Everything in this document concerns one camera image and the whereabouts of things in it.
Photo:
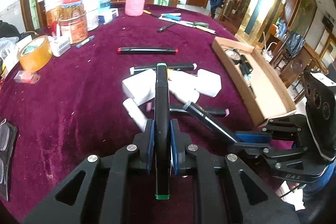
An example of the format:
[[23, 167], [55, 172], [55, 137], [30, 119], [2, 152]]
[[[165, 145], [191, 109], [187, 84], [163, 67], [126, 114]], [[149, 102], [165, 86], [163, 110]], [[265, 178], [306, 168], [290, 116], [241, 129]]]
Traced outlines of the person's right hand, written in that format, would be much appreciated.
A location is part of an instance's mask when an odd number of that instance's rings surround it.
[[287, 182], [284, 181], [280, 188], [278, 188], [276, 190], [276, 194], [281, 197], [284, 194], [287, 193], [286, 196], [282, 197], [282, 200], [290, 203], [294, 206], [302, 206], [303, 205], [303, 189], [300, 188], [296, 188], [294, 189], [296, 186], [298, 186], [298, 183], [296, 182]]

